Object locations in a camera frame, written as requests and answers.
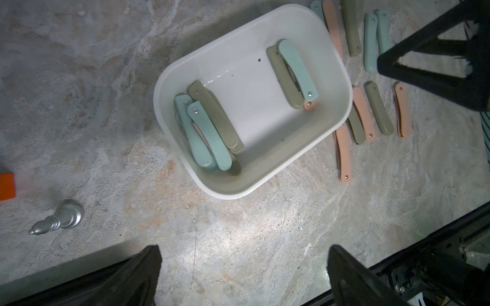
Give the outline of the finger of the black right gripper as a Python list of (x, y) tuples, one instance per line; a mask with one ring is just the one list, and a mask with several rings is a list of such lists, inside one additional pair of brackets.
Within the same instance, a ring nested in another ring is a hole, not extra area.
[(489, 111), (489, 1), (462, 1), (377, 59), (381, 75)]

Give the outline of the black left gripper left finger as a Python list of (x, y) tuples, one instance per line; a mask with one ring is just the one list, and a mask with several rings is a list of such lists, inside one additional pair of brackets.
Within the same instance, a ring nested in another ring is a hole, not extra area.
[(162, 256), (157, 245), (146, 246), (138, 253), (116, 245), (83, 256), (76, 262), (87, 268), (88, 272), (122, 264), (90, 294), (81, 298), (81, 305), (155, 304), (156, 287), (162, 267)]

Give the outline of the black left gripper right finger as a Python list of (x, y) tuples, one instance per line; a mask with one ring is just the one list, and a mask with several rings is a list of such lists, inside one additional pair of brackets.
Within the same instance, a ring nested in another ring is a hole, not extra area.
[(407, 305), (340, 245), (329, 249), (327, 272), (336, 305)]

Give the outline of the olive fruit knife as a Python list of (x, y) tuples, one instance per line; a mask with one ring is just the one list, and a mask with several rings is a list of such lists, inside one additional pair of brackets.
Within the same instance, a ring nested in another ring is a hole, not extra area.
[(387, 136), (392, 135), (394, 126), (386, 111), (377, 83), (371, 80), (367, 81), (364, 88), (381, 133)]

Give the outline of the pink fruit knife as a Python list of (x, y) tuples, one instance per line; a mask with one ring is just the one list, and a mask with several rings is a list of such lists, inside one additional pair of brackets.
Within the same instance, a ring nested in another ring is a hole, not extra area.
[(353, 104), (356, 108), (358, 116), (360, 118), (362, 127), (364, 129), (365, 137), (368, 142), (377, 140), (375, 127), (373, 120), (366, 102), (364, 95), (360, 88), (353, 88)]

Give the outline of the green fruit knife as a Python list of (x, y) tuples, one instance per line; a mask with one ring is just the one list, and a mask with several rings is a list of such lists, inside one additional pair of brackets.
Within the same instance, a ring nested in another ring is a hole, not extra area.
[(368, 73), (377, 73), (376, 30), (378, 18), (375, 14), (364, 14), (364, 67)]

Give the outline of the olive knife box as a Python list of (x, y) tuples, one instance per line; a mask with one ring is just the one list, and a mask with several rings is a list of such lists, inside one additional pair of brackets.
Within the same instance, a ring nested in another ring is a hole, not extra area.
[(188, 87), (188, 92), (194, 100), (201, 103), (218, 134), (221, 136), (223, 143), (230, 152), (235, 155), (242, 153), (244, 144), (216, 95), (209, 89), (206, 89), (200, 80), (194, 81)]

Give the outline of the white storage box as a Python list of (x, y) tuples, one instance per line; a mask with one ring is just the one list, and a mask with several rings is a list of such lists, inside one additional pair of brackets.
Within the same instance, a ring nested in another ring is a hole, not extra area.
[[(292, 108), (266, 50), (290, 40), (318, 91), (315, 108)], [(216, 95), (244, 144), (242, 172), (209, 173), (194, 160), (174, 98), (200, 81)], [(347, 70), (319, 17), (296, 4), (281, 6), (180, 58), (160, 75), (153, 94), (159, 125), (195, 183), (207, 194), (233, 200), (250, 194), (343, 126), (352, 109)]]

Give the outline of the green knife box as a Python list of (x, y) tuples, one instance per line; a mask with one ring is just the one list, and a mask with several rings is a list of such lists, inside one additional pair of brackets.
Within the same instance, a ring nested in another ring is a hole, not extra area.
[(196, 131), (193, 120), (188, 115), (188, 107), (192, 101), (192, 98), (186, 94), (180, 94), (174, 97), (176, 119), (185, 133), (195, 163), (209, 170), (216, 166), (216, 162), (205, 145), (205, 142)]
[(199, 101), (191, 103), (187, 112), (208, 142), (217, 167), (222, 171), (228, 171), (232, 166), (231, 155), (202, 104)]

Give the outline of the black white checkerboard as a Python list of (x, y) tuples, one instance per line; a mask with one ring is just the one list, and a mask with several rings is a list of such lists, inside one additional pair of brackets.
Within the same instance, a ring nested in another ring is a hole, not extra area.
[(1, 285), (1, 305), (81, 305), (81, 298), (122, 265), (88, 272), (77, 259)]

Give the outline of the small orange block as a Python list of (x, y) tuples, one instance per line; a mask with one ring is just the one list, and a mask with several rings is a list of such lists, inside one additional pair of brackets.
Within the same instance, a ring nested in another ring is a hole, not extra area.
[(16, 197), (15, 176), (13, 173), (0, 175), (0, 201), (11, 200)]

